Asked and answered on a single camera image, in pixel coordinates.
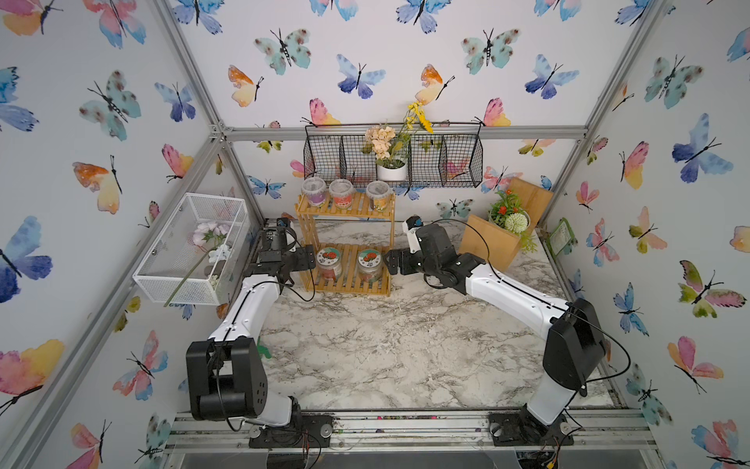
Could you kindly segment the two-tier wooden shelf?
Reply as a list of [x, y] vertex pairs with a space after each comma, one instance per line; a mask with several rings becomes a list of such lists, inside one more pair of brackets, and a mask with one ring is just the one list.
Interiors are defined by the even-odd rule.
[[[372, 210], [370, 199], [365, 193], [355, 192], [353, 203], [347, 209], [338, 207], [330, 197], [320, 206], [311, 205], [306, 195], [300, 195], [295, 203], [296, 218], [301, 228], [301, 238], [304, 244], [314, 246], [314, 253], [322, 248], [333, 247], [341, 254], [341, 265], [343, 273], [337, 276], [324, 277], [317, 265], [314, 265], [312, 273], [302, 273], [301, 279], [307, 291], [312, 291], [314, 286], [318, 291], [327, 293], [357, 294], [371, 296], [389, 296], [391, 294], [392, 279], [388, 270], [381, 275], [377, 281], [364, 281], [357, 271], [357, 256], [362, 251], [374, 249], [385, 255], [395, 245], [396, 237], [396, 198], [389, 196], [389, 204], [385, 211]], [[316, 222], [324, 221], [361, 221], [366, 219], [366, 224], [371, 227], [375, 222], [387, 222], [390, 225], [389, 241], [387, 243], [363, 243], [363, 242], [321, 242], [320, 231]]]

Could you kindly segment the purple label seed jar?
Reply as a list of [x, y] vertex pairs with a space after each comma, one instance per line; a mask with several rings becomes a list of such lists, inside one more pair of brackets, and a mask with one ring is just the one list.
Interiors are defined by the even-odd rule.
[[312, 207], [322, 206], [328, 198], [328, 185], [320, 177], [310, 177], [303, 182], [302, 194]]

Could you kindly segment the yellow label seed jar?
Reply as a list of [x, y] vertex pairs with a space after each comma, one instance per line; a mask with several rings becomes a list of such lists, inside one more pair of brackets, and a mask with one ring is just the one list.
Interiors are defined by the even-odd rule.
[[385, 212], [388, 210], [392, 195], [392, 189], [388, 183], [372, 181], [367, 185], [365, 193], [372, 211]]

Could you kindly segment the red label seed jar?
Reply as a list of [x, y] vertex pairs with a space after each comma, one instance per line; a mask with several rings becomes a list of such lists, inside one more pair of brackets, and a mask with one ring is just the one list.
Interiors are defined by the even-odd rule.
[[333, 206], [337, 209], [349, 209], [354, 201], [355, 187], [347, 179], [337, 179], [330, 183], [329, 194], [333, 200]]

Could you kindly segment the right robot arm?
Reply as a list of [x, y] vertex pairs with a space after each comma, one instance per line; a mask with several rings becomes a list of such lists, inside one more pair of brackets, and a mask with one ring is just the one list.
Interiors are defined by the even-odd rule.
[[402, 224], [406, 248], [384, 256], [392, 275], [423, 276], [437, 289], [452, 289], [517, 320], [544, 342], [542, 375], [530, 400], [515, 412], [490, 414], [496, 447], [565, 445], [564, 413], [596, 382], [593, 373], [607, 355], [609, 339], [595, 307], [585, 299], [564, 300], [499, 273], [488, 256], [455, 249], [441, 222], [418, 216]]

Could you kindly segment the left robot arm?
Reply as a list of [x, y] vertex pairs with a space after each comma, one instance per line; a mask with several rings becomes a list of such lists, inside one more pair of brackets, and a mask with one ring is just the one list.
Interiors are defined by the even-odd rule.
[[298, 401], [270, 390], [258, 342], [273, 305], [293, 289], [292, 275], [316, 265], [314, 248], [301, 244], [288, 217], [259, 232], [236, 301], [222, 324], [186, 353], [191, 415], [224, 421], [238, 431], [244, 421], [302, 431]]

